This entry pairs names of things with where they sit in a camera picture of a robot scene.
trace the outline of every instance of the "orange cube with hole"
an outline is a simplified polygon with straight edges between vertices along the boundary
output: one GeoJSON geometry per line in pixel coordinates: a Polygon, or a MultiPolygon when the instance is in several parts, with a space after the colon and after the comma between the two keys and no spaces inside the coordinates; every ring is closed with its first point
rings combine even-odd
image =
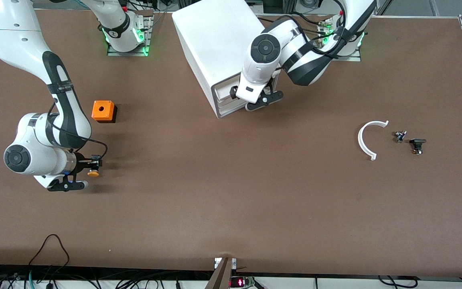
{"type": "Polygon", "coordinates": [[[117,106],[111,100],[96,100],[92,108],[92,118],[100,123],[115,123],[117,106]]]}

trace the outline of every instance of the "robotic arm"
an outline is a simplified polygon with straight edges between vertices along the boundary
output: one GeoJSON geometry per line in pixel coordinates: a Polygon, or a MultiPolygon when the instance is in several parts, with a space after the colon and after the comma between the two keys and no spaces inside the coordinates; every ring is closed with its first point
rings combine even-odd
{"type": "MultiPolygon", "coordinates": [[[[143,41],[135,36],[140,17],[125,13],[118,0],[84,3],[101,22],[115,50],[130,51],[143,41]]],[[[58,113],[29,113],[20,119],[16,137],[5,150],[5,164],[19,174],[33,175],[50,191],[85,188],[88,183],[77,181],[76,175],[85,168],[97,174],[101,156],[87,159],[74,151],[85,145],[91,126],[62,60],[42,37],[30,0],[0,0],[0,59],[39,77],[58,109],[58,113]]]]}
{"type": "Polygon", "coordinates": [[[307,86],[321,77],[332,58],[354,52],[374,13],[376,2],[337,2],[343,15],[332,18],[335,21],[334,35],[328,37],[321,49],[304,35],[291,16],[280,17],[251,42],[240,73],[240,83],[232,92],[248,102],[247,110],[256,110],[281,99],[282,93],[273,93],[271,85],[270,94],[264,91],[278,69],[282,68],[294,84],[307,86]]]}

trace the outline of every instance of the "black strap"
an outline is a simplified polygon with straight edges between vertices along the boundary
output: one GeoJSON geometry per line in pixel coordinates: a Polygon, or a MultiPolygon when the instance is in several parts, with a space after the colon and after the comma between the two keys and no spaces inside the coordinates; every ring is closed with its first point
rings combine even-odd
{"type": "Polygon", "coordinates": [[[335,34],[335,37],[336,35],[338,35],[343,40],[345,40],[345,42],[349,42],[350,39],[352,39],[352,36],[354,35],[348,29],[345,29],[343,26],[339,26],[338,28],[336,28],[336,30],[334,31],[334,34],[335,34]]]}
{"type": "Polygon", "coordinates": [[[292,56],[290,56],[284,63],[282,68],[284,71],[289,71],[290,68],[297,62],[301,57],[303,57],[306,53],[313,49],[313,44],[311,42],[307,42],[297,51],[295,51],[292,56]]]}
{"type": "Polygon", "coordinates": [[[59,94],[59,93],[64,93],[72,90],[74,86],[72,85],[72,81],[70,80],[64,80],[60,82],[54,82],[52,84],[47,85],[47,89],[49,90],[49,93],[51,94],[59,94]]]}
{"type": "Polygon", "coordinates": [[[121,34],[130,26],[130,16],[127,13],[124,13],[124,15],[126,15],[124,22],[115,28],[108,28],[101,25],[106,34],[111,38],[120,38],[121,34]]]}

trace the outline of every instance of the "brown table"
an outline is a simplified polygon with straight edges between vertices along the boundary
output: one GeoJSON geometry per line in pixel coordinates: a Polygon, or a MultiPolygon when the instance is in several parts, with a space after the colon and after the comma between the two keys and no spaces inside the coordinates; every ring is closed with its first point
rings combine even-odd
{"type": "MultiPolygon", "coordinates": [[[[462,30],[455,19],[372,19],[362,61],[333,62],[314,85],[216,119],[170,15],[149,57],[107,57],[88,11],[37,11],[79,100],[113,100],[116,124],[92,121],[110,150],[81,192],[43,189],[5,167],[25,113],[47,88],[0,61],[0,263],[27,264],[49,233],[71,265],[462,277],[462,30]],[[365,131],[378,154],[357,144],[365,131]],[[428,140],[415,156],[392,133],[428,140]]],[[[101,147],[87,145],[86,154],[101,147]]],[[[64,262],[51,241],[36,264],[64,262]]]]}

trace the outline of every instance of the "small metal part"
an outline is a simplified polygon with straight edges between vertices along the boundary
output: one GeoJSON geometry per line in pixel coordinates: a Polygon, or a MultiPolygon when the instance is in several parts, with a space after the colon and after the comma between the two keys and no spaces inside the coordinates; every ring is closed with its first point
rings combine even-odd
{"type": "Polygon", "coordinates": [[[332,27],[332,22],[320,21],[318,25],[319,27],[332,27]]]}
{"type": "Polygon", "coordinates": [[[396,132],[395,133],[395,141],[397,143],[401,143],[404,140],[405,134],[407,134],[406,130],[404,130],[402,132],[396,132]]]}
{"type": "Polygon", "coordinates": [[[417,155],[422,154],[422,152],[423,152],[422,151],[422,144],[426,143],[426,142],[427,142],[426,139],[421,139],[421,138],[414,138],[414,139],[411,139],[409,141],[409,143],[411,143],[414,146],[413,153],[417,154],[417,155]]]}

